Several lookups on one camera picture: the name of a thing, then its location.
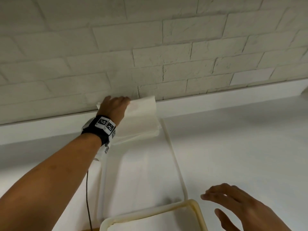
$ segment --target fingernail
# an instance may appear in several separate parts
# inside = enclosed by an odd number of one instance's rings
[[[219,209],[216,208],[216,209],[214,210],[214,212],[215,212],[216,216],[219,218]]]

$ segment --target black cable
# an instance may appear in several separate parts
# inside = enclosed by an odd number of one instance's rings
[[[89,210],[89,203],[88,203],[88,176],[89,176],[89,171],[87,172],[87,180],[86,180],[86,201],[87,201],[87,209],[88,209],[88,215],[89,215],[90,229],[91,229],[91,231],[93,231],[91,216],[90,216],[90,210]]]

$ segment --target forearm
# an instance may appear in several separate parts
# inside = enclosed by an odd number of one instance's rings
[[[100,146],[82,134],[26,173],[0,199],[0,230],[52,230]]]

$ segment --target black wrist strap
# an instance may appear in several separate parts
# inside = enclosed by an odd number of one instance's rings
[[[95,134],[101,139],[102,145],[105,144],[107,147],[110,140],[115,136],[115,128],[116,125],[112,120],[110,120],[109,117],[105,115],[98,115],[87,121],[87,123],[83,126],[83,131],[81,134]]]

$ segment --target hand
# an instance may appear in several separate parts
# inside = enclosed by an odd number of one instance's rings
[[[110,98],[111,96],[105,97],[96,115],[108,116],[118,126],[131,99],[123,96]]]
[[[272,209],[237,186],[226,183],[212,186],[201,198],[232,211],[241,220],[244,231],[291,231]],[[222,210],[215,209],[215,214],[223,229],[240,231]]]

